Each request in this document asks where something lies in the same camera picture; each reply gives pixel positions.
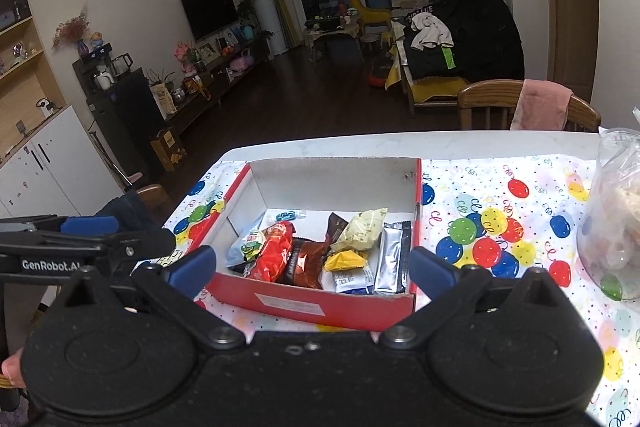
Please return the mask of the person's left hand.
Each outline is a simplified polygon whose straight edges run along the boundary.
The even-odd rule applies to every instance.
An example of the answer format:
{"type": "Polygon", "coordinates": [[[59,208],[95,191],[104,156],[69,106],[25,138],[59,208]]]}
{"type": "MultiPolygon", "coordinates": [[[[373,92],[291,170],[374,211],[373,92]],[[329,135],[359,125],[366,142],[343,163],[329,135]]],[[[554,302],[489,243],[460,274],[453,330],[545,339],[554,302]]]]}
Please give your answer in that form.
{"type": "Polygon", "coordinates": [[[23,351],[23,348],[16,350],[1,364],[2,377],[12,388],[26,388],[21,370],[21,358],[23,351]]]}

